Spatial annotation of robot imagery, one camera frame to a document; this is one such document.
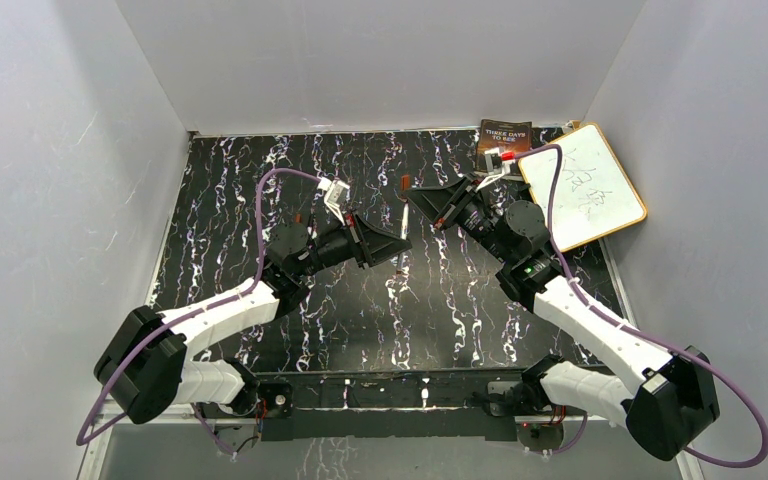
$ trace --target black metal base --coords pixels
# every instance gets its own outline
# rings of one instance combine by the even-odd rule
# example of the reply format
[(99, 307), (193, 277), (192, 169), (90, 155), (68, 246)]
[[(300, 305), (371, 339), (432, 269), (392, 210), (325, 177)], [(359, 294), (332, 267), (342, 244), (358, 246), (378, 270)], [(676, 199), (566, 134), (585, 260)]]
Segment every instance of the black metal base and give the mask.
[[(609, 373), (603, 366), (587, 368)], [(548, 423), (548, 414), (524, 432), (512, 415), (488, 415), (475, 402), (475, 393), (487, 392), (489, 384), (520, 383), (522, 375), (522, 368), (256, 374), (258, 396), (270, 405), (263, 440), (471, 436), (520, 443), (525, 438), (556, 448), (563, 437), (557, 432), (541, 428), (543, 439), (532, 437), (533, 423)], [(277, 395), (284, 396), (283, 408), (276, 408)], [(205, 405), (204, 413), (231, 418), (215, 405)], [(567, 414), (583, 412), (568, 408)]]

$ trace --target whiteboard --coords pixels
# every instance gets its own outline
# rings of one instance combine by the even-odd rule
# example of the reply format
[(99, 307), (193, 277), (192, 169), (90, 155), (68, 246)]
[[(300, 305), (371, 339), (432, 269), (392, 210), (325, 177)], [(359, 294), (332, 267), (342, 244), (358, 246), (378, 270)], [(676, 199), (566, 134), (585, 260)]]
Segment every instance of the whiteboard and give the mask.
[[(583, 125), (552, 143), (563, 150), (552, 213), (552, 231), (561, 251), (646, 218), (646, 207), (596, 124)], [(556, 159), (557, 153), (548, 150), (519, 161), (534, 202), (543, 208), (547, 221)]]

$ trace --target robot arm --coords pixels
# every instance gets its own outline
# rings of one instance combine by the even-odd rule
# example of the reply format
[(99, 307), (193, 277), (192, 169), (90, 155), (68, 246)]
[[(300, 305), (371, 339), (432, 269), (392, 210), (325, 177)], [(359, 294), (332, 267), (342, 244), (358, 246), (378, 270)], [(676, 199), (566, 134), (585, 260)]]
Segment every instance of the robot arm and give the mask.
[(133, 423), (148, 422), (179, 403), (213, 402), (248, 413), (259, 401), (260, 390), (269, 386), (234, 358), (195, 362), (192, 357), (295, 310), (309, 293), (305, 276), (352, 258), (361, 268), (372, 267), (411, 248), (410, 240), (370, 225), (355, 212), (343, 213), (341, 198), (348, 188), (344, 183), (323, 180), (320, 188), (326, 190), (329, 211), (339, 212), (338, 221), (316, 238), (300, 223), (273, 229), (261, 281), (248, 294), (241, 295), (253, 279), (183, 308), (155, 312), (142, 306), (127, 316), (94, 369), (102, 384), (153, 331), (173, 319), (189, 319), (166, 327), (114, 384), (111, 395)]
[[(541, 208), (526, 198), (504, 211), (491, 207), (484, 187), (507, 168), (496, 152), (488, 155), (488, 164), (498, 165), (493, 178), (466, 175), (442, 187), (412, 188), (406, 198), (436, 228), (458, 225), (479, 242), (502, 263), (496, 278), (508, 298), (569, 333), (614, 375), (550, 355), (524, 372), (522, 382), (491, 382), (479, 397), (493, 404), (488, 409), (492, 415), (530, 414), (551, 404), (575, 406), (624, 425), (647, 452), (672, 459), (719, 416), (712, 375), (611, 326), (582, 304), (553, 258)], [(598, 303), (589, 296), (586, 300)], [(693, 347), (687, 351), (704, 358)]]

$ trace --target cable connector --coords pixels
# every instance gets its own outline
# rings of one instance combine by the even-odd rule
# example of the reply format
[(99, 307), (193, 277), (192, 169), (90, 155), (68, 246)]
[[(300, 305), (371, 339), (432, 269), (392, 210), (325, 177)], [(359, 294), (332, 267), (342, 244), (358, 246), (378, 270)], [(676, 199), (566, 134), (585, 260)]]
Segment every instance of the cable connector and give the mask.
[(349, 184), (342, 180), (329, 180), (321, 177), (319, 179), (319, 185), (316, 187), (319, 190), (325, 192), (323, 201), (325, 202), (325, 208), (329, 212), (337, 217), (343, 225), (346, 224), (346, 220), (343, 218), (343, 205), (349, 200)]

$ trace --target brown book cover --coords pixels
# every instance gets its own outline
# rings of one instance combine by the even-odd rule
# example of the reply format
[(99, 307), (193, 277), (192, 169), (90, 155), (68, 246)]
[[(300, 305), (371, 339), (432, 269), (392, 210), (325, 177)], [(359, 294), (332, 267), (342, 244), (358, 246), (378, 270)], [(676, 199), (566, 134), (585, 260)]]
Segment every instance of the brown book cover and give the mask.
[(475, 172), (487, 173), (484, 151), (499, 148), (501, 152), (526, 152), (531, 150), (531, 122), (501, 122), (484, 119), (478, 131), (475, 148)]

